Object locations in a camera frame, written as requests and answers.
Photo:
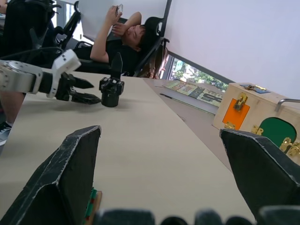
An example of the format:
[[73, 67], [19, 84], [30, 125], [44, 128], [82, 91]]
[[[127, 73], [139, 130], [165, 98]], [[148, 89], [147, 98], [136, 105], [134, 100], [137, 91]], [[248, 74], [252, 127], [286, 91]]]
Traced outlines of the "seated person right hand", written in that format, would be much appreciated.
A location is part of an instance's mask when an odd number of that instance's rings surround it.
[[112, 33], [114, 34], [114, 36], [122, 37], [127, 32], [128, 29], [129, 29], [128, 25], [118, 22], [112, 26]]

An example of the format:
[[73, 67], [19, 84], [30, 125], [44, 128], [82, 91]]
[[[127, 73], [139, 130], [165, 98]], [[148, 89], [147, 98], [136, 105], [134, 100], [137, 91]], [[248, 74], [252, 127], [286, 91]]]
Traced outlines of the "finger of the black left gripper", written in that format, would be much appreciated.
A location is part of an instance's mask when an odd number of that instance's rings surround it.
[[81, 104], [97, 104], [101, 102], [101, 99], [98, 98], [97, 96], [89, 93], [78, 93], [76, 92], [75, 94], [71, 95], [72, 102], [75, 103], [81, 103]]
[[73, 86], [76, 88], [80, 88], [80, 89], [94, 88], [94, 85], [92, 83], [90, 83], [89, 81], [82, 79], [82, 78], [75, 77], [72, 74], [68, 75], [68, 80], [69, 80], [70, 86]]

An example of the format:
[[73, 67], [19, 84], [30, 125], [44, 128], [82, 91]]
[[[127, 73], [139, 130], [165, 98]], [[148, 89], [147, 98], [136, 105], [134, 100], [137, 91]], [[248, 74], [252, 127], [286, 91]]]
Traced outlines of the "seated person left hand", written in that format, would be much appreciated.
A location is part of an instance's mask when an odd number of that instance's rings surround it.
[[114, 24], [116, 23], [120, 17], [122, 16], [122, 11], [119, 11], [119, 6], [111, 6], [106, 14], [106, 21]]

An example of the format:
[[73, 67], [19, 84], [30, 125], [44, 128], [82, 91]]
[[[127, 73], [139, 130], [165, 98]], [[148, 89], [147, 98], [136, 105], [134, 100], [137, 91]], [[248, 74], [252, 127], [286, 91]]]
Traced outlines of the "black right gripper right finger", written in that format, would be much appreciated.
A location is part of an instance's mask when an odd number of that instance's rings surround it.
[[237, 187], [255, 218], [259, 209], [300, 204], [300, 166], [269, 138], [234, 129], [221, 129]]

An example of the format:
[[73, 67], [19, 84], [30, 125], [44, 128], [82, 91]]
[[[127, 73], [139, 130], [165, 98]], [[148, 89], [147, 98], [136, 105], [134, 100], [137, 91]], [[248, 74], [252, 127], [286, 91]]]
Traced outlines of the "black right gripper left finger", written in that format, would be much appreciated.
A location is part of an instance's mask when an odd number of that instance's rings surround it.
[[81, 225], [93, 187], [99, 125], [66, 136], [32, 174], [2, 225]]

